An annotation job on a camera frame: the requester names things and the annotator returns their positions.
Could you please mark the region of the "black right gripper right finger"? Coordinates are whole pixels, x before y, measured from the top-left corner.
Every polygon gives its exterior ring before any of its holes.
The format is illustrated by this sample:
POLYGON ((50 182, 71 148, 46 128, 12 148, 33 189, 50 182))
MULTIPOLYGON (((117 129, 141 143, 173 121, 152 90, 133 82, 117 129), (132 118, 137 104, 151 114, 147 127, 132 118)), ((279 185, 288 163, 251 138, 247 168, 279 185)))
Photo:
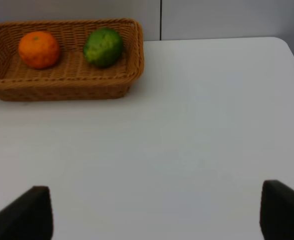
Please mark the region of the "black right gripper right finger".
POLYGON ((266 240, 294 240, 294 190, 278 180, 263 183, 260 228, 266 240))

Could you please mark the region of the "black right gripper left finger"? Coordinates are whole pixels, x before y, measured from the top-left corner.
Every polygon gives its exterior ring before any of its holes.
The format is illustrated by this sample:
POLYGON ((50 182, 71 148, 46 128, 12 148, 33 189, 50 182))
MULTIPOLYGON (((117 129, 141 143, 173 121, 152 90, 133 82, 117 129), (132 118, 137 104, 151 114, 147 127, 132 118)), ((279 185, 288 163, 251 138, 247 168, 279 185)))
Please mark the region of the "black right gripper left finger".
POLYGON ((0 211, 0 240, 50 240, 52 237, 49 187, 33 186, 0 211))

